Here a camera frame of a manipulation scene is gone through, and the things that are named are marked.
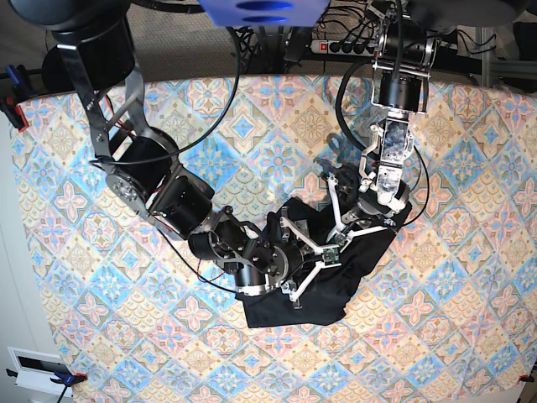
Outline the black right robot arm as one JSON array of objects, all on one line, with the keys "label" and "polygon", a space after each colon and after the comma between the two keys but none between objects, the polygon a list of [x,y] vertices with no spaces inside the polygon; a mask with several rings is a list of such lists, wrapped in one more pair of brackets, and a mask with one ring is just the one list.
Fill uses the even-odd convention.
[{"label": "black right robot arm", "polygon": [[13,1],[25,21],[49,30],[89,122],[94,164],[110,190],[166,241],[179,238],[201,261],[261,296],[279,289],[297,302],[313,279],[340,265],[335,244],[319,245],[286,214],[262,231],[215,210],[214,190],[181,164],[181,147],[149,125],[145,86],[128,25],[127,1]]}]

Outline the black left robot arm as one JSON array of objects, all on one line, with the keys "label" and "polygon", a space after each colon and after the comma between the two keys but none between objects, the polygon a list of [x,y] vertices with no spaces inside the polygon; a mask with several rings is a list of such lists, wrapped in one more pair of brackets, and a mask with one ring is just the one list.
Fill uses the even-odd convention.
[{"label": "black left robot arm", "polygon": [[392,1],[378,15],[374,29],[372,66],[381,75],[371,101],[387,117],[371,126],[369,145],[356,138],[343,116],[342,102],[353,73],[364,63],[359,60],[342,77],[336,95],[336,119],[347,140],[360,152],[351,186],[340,188],[339,179],[328,175],[327,184],[334,226],[328,243],[344,247],[354,238],[398,225],[394,216],[408,205],[409,186],[403,181],[404,162],[417,149],[409,126],[412,114],[425,113],[429,99],[430,72],[442,37],[456,34],[467,42],[470,36],[460,27],[473,27],[477,35],[471,55],[482,57],[481,78],[521,79],[525,73],[536,77],[533,60],[501,60],[496,56],[499,26],[513,22],[530,5],[528,1]]}]

